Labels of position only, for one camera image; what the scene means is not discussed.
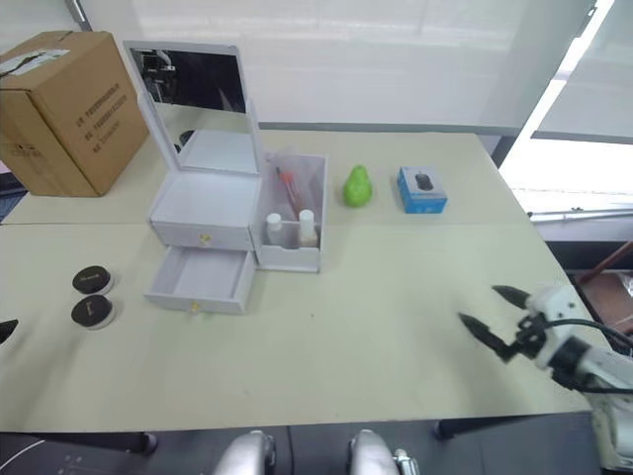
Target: table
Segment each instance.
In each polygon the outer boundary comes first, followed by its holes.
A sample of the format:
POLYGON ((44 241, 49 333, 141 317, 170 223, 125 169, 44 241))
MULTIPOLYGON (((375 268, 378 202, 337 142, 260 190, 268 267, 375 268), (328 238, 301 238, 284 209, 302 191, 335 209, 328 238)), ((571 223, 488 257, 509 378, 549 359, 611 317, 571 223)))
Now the table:
POLYGON ((146 210, 121 196, 148 199, 159 186, 158 159, 147 152, 153 144, 111 195, 59 202, 49 213, 49 199, 29 200, 0 228, 0 268, 11 269, 2 276, 0 315, 20 320, 0 347, 0 430, 228 428, 588 408, 525 358, 501 363, 457 319, 458 311, 470 313, 510 338, 521 312, 491 285, 534 291, 567 282, 475 136, 266 132, 264 141, 268 149, 294 144, 331 155, 327 250, 319 275, 257 272, 243 316, 192 316, 143 298, 165 249, 144 222, 146 210), (367 163, 376 196, 350 210, 337 191, 357 162, 367 163), (431 163, 443 179, 449 203, 440 216, 405 215, 394 195, 398 166, 417 163, 431 163), (146 178, 138 190, 131 174, 146 178), (109 297, 119 315, 88 332, 70 319, 80 298, 70 282, 94 263, 117 279, 109 297))

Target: drawer knob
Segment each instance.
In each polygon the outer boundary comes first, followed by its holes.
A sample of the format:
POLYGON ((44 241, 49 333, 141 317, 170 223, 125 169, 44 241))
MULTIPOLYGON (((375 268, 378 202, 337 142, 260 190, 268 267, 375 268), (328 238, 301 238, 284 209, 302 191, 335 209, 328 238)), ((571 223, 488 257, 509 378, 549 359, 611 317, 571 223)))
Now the drawer knob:
POLYGON ((209 245, 211 235, 200 235, 200 245, 209 245))

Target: white wall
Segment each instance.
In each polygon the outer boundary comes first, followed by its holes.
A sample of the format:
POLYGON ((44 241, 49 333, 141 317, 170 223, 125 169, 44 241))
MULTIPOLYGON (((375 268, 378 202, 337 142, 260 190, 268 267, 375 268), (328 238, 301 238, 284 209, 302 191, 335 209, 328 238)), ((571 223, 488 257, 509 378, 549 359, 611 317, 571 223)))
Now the white wall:
POLYGON ((119 42, 237 44, 262 122, 502 129, 492 135, 522 126, 591 3, 82 0, 119 42))
POLYGON ((633 1, 615 0, 538 133, 633 140, 633 1))
POLYGON ((0 1, 0 52, 53 30, 78 30, 63 0, 0 1))

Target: open drawer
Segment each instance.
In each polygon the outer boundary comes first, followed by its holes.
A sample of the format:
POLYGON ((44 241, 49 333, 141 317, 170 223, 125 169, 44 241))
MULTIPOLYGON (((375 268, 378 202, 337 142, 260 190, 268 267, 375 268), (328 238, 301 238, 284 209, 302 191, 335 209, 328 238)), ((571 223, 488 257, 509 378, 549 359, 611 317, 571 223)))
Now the open drawer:
POLYGON ((169 310, 243 314, 254 273, 249 251, 170 246, 145 297, 169 310))

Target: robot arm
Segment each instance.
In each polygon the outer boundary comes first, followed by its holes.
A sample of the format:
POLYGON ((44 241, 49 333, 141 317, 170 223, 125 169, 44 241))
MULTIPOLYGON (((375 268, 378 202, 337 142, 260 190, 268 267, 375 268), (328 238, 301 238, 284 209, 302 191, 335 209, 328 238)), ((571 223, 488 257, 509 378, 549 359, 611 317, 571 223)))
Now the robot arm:
MULTIPOLYGON (((557 383, 583 393, 593 409, 602 466, 633 469, 633 359, 574 335, 574 325, 599 326, 585 320, 572 286, 549 287, 533 296, 513 287, 494 289, 512 305, 528 311, 518 324, 516 340, 505 344, 478 319, 460 314, 464 325, 504 362, 521 353, 539 369, 551 368, 557 383)), ((601 330, 633 347, 633 341, 621 333, 601 330)))

